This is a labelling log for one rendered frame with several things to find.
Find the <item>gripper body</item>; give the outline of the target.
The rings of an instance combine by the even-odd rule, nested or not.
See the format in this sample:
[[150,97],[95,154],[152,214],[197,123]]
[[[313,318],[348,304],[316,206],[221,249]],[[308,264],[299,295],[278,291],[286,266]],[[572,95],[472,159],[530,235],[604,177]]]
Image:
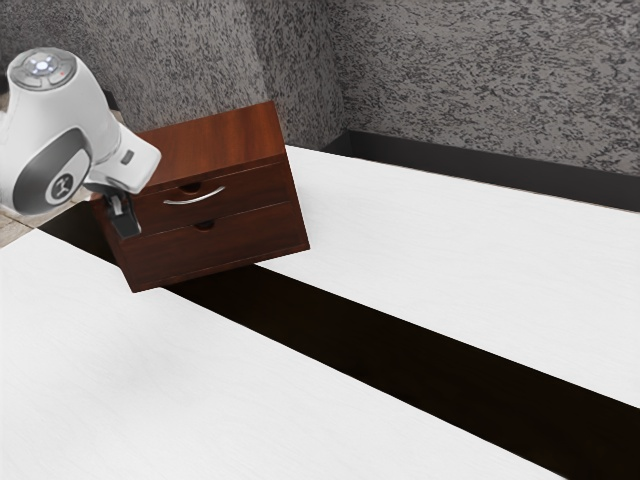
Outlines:
[[118,199],[119,202],[129,203],[131,200],[130,194],[117,186],[100,184],[95,182],[85,182],[84,187],[92,193],[101,194],[105,197],[106,201],[111,204]]

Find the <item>dark brown wooden drawer cabinet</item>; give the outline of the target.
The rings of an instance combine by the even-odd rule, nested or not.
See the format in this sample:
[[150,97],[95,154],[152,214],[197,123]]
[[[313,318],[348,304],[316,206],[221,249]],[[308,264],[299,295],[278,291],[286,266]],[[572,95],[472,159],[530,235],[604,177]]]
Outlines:
[[273,102],[141,133],[161,161],[131,203],[140,234],[121,239],[90,205],[130,289],[140,292],[308,249]]

